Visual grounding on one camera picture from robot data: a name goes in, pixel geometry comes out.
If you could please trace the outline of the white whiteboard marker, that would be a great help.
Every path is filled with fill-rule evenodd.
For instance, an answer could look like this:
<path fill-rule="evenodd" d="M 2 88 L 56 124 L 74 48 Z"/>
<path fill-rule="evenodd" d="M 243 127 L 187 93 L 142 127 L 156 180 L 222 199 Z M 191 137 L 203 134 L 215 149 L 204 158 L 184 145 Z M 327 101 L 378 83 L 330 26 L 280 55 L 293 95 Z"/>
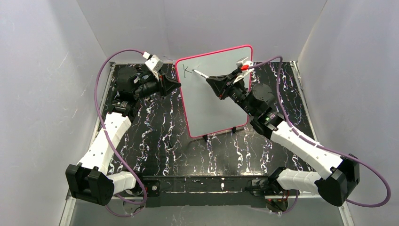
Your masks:
<path fill-rule="evenodd" d="M 204 73 L 202 73 L 202 72 L 200 72 L 198 70 L 195 70 L 195 69 L 193 69 L 192 72 L 197 74 L 197 75 L 200 75 L 201 77 L 203 77 L 205 79 L 207 79 L 209 77 L 209 76 L 205 75 Z"/>

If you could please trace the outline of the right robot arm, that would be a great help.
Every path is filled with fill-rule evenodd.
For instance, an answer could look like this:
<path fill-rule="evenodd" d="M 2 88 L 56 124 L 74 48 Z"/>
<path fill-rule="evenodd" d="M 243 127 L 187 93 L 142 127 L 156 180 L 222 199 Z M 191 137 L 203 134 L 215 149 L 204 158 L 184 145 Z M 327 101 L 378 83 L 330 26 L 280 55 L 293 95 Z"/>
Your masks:
<path fill-rule="evenodd" d="M 259 83 L 248 89 L 243 80 L 236 77 L 233 74 L 209 76 L 206 82 L 219 99 L 229 97 L 244 110 L 258 134 L 285 147 L 314 169 L 306 172 L 279 167 L 266 180 L 246 189 L 253 195 L 306 191 L 320 195 L 334 206 L 342 206 L 359 184 L 359 163 L 353 161 L 354 156 L 326 152 L 313 139 L 306 142 L 299 131 L 290 127 L 282 114 L 272 107 L 276 97 L 268 85 Z"/>

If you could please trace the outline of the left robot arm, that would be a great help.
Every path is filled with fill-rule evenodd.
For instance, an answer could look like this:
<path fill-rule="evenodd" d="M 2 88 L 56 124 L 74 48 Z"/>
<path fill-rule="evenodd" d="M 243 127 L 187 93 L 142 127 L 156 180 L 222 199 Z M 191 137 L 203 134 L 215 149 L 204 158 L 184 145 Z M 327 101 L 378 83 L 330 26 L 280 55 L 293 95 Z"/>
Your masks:
<path fill-rule="evenodd" d="M 103 125 L 86 154 L 65 172 L 72 197 L 101 206 L 114 195 L 135 189 L 137 175 L 129 170 L 107 173 L 115 149 L 138 114 L 138 102 L 153 94 L 166 97 L 181 87 L 176 79 L 162 70 L 150 70 L 145 65 L 128 66 L 118 70 L 114 80 L 116 96 Z"/>

